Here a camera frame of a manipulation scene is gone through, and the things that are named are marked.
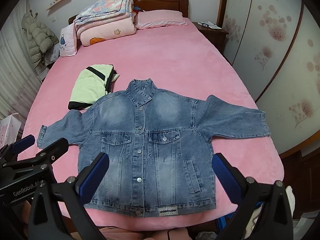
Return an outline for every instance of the light green garment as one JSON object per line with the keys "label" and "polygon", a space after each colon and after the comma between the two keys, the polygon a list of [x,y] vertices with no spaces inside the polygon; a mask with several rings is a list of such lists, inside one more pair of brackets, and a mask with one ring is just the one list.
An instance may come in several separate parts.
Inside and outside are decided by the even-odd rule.
{"label": "light green garment", "polygon": [[[90,71],[89,69],[84,69],[80,72],[76,83],[72,89],[70,102],[69,102],[69,109],[78,109],[74,108],[74,106],[70,107],[70,104],[74,104],[75,102],[86,104],[87,106],[83,107],[82,109],[90,107],[95,101],[97,101],[100,97],[103,97],[108,92],[106,91],[106,84],[110,74],[113,71],[113,65],[92,65],[88,68],[93,68],[94,70],[99,71],[98,73],[100,76],[104,75],[104,80],[99,77],[94,72]],[[112,82],[115,81],[119,77],[118,74],[114,74],[112,77]]]}

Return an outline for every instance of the denim jacket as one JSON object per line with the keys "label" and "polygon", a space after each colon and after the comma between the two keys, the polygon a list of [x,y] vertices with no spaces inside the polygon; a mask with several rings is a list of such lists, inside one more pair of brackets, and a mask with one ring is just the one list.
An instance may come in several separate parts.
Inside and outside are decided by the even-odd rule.
{"label": "denim jacket", "polygon": [[42,126],[45,148],[64,137],[80,148],[78,170],[100,152],[110,166],[85,207],[135,217],[201,212],[216,207],[211,168],[212,136],[254,138],[270,135],[265,113],[206,101],[133,80],[127,90],[98,99],[85,113],[70,110]]}

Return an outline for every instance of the sleeve cuff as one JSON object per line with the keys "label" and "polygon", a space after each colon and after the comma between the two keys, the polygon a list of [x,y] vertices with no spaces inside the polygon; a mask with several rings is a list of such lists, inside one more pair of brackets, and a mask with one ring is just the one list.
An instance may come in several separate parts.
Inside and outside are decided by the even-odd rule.
{"label": "sleeve cuff", "polygon": [[37,140],[37,146],[38,148],[40,149],[43,149],[42,147],[42,139],[45,135],[45,131],[47,130],[47,127],[45,125],[43,125],[40,129],[40,132],[39,132],[39,137],[38,137],[38,140]]}
{"label": "sleeve cuff", "polygon": [[263,128],[264,128],[264,131],[266,133],[265,135],[266,136],[270,136],[271,132],[270,132],[270,129],[269,129],[268,125],[267,125],[266,112],[262,112],[261,121],[262,121],[262,125],[263,125]]}

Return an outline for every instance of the pink bed sheet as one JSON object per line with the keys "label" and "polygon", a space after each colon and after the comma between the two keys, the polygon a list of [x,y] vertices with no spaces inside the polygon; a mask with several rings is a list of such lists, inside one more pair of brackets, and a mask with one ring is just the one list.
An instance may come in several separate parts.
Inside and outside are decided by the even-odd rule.
{"label": "pink bed sheet", "polygon": [[[73,85],[83,69],[93,64],[113,64],[120,77],[113,91],[125,90],[132,79],[151,78],[159,88],[206,100],[213,94],[224,101],[256,108],[252,97],[235,70],[218,50],[197,30],[189,19],[188,26],[169,26],[137,30],[132,36],[80,47],[73,57],[60,57],[45,78],[31,107],[23,136],[39,135],[41,125],[51,125],[68,112]],[[284,169],[270,137],[253,139],[213,138],[214,151],[221,152],[242,174],[261,183],[282,180]],[[34,157],[36,145],[19,155]],[[58,182],[77,176],[78,147],[53,164]],[[97,226],[116,226],[144,231],[178,228],[214,220],[236,210],[216,178],[217,208],[206,212],[153,218],[134,218],[87,209]],[[64,203],[63,215],[68,216]]]}

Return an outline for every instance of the floral wardrobe door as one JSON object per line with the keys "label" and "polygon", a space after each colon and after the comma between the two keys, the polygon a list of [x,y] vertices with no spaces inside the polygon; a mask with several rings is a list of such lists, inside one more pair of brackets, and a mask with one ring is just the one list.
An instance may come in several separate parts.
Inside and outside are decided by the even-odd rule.
{"label": "floral wardrobe door", "polygon": [[292,49],[258,100],[271,137],[283,153],[320,129],[320,29],[306,7]]}
{"label": "floral wardrobe door", "polygon": [[222,28],[229,34],[223,55],[232,64],[242,39],[247,22],[251,0],[227,0],[227,7]]}
{"label": "floral wardrobe door", "polygon": [[[236,0],[236,3],[241,5],[240,0]],[[243,37],[232,66],[254,100],[265,89],[284,59],[296,31],[300,11],[301,0],[251,1]]]}

